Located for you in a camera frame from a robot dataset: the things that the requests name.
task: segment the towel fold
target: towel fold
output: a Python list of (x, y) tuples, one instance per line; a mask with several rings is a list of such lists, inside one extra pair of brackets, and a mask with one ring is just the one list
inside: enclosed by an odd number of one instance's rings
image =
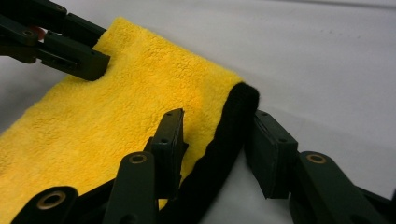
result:
[(96, 50), (111, 56), (90, 82), (68, 76), (0, 137), (0, 223), (38, 192), (83, 194), (115, 177), (143, 150), (162, 115), (185, 110), (178, 200), (160, 201), (164, 223), (200, 219), (231, 169), (259, 94), (237, 74), (117, 18)]

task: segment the white table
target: white table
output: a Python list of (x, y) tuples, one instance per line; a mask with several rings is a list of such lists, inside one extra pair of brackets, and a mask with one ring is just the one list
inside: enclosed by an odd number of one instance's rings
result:
[[(396, 2), (391, 0), (58, 0), (107, 28), (122, 16), (233, 69), (300, 144), (332, 157), (358, 186), (396, 187)], [(0, 132), (62, 79), (0, 57)], [(292, 223), (239, 157), (203, 223)]]

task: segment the clamp jaw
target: clamp jaw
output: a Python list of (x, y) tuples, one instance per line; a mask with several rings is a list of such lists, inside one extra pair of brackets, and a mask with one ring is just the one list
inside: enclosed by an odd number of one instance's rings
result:
[(388, 200), (356, 187), (332, 158), (297, 147), (271, 115), (256, 112), (245, 144), (247, 163), (265, 198), (290, 198), (294, 223), (396, 223), (396, 192)]
[[(30, 26), (47, 29), (44, 41)], [(89, 81), (101, 77), (110, 57), (93, 50), (105, 32), (49, 0), (0, 0), (0, 55), (44, 65)]]

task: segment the yellow microfiber towel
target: yellow microfiber towel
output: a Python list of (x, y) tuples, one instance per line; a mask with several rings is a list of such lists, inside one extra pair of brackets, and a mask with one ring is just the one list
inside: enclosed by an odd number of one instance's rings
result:
[(0, 137), (0, 223), (37, 193), (71, 186), (81, 195), (115, 177), (144, 149), (167, 111), (182, 107), (179, 198), (160, 202), (169, 223), (199, 220), (241, 148), (258, 93), (241, 77), (117, 18), (96, 50), (111, 57), (90, 82), (68, 76)]

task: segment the towel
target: towel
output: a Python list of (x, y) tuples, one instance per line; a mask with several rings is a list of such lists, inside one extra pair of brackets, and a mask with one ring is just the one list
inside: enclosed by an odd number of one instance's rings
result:
[(116, 176), (143, 150), (167, 111), (183, 108), (177, 200), (160, 201), (163, 223), (196, 223), (243, 145), (259, 94), (241, 77), (151, 31), (117, 18), (94, 49), (111, 57), (90, 82), (67, 76), (0, 136), (0, 223), (37, 193), (81, 195)]

